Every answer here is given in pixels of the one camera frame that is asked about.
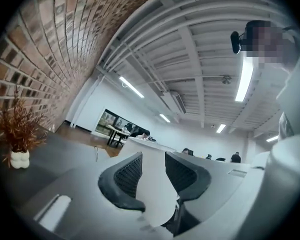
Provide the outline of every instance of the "floor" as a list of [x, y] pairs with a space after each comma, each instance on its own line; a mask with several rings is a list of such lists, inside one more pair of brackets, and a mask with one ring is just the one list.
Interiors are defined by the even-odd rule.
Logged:
[[121, 150], [120, 145], [118, 148], [110, 147], [107, 145], [108, 139], [95, 136], [77, 127], [71, 128], [67, 122], [64, 122], [56, 133], [69, 141], [79, 142], [89, 146], [97, 146], [105, 149], [110, 157], [116, 157]]

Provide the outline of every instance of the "white vase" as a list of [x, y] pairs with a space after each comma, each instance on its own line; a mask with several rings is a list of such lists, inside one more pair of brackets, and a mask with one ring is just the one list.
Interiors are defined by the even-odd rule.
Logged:
[[11, 151], [10, 164], [15, 169], [28, 168], [30, 165], [29, 156], [28, 150], [25, 153]]

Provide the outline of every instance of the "man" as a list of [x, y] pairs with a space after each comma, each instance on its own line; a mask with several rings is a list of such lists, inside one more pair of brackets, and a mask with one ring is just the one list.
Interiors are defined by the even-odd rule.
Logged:
[[271, 64], [289, 73], [285, 87], [277, 96], [283, 110], [279, 140], [300, 134], [300, 38], [293, 37], [294, 42], [284, 38], [284, 32], [290, 29], [276, 27], [270, 21], [253, 20], [246, 25], [242, 44], [246, 56], [253, 57], [253, 63]]
[[188, 148], [184, 148], [182, 150], [182, 153], [186, 154], [186, 155], [189, 155], [189, 149]]
[[235, 154], [231, 156], [230, 163], [241, 163], [241, 157], [239, 156], [239, 152], [235, 152]]
[[145, 130], [143, 134], [138, 135], [136, 138], [146, 140], [150, 136], [150, 131]]

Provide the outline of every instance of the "ceiling light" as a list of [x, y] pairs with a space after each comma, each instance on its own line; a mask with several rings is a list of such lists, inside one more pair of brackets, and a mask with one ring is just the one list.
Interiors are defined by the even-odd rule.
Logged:
[[144, 98], [145, 96], [143, 96], [140, 92], [137, 91], [136, 88], [134, 88], [131, 83], [129, 83], [123, 76], [121, 76], [119, 78], [122, 82], [124, 82], [132, 91], [134, 91], [136, 94], [138, 94], [141, 98]]
[[277, 140], [278, 138], [279, 138], [279, 135], [274, 136], [274, 137], [272, 137], [272, 138], [268, 138], [266, 141], [267, 141], [267, 142], [273, 142], [273, 141]]
[[170, 123], [170, 121], [168, 120], [168, 118], [166, 118], [163, 114], [160, 114], [160, 117], [162, 117], [167, 123]]
[[253, 71], [254, 71], [253, 59], [252, 57], [247, 57], [246, 53], [244, 53], [240, 85], [235, 97], [236, 102], [244, 101], [250, 85]]
[[218, 130], [216, 130], [216, 133], [217, 134], [221, 133], [225, 127], [226, 127], [225, 124], [221, 124], [220, 127], [218, 128]]

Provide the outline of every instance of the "air conditioner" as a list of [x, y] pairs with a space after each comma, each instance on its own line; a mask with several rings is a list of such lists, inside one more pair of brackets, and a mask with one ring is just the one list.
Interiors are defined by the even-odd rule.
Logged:
[[176, 91], [164, 92], [161, 98], [173, 113], [185, 114], [187, 112], [180, 94]]

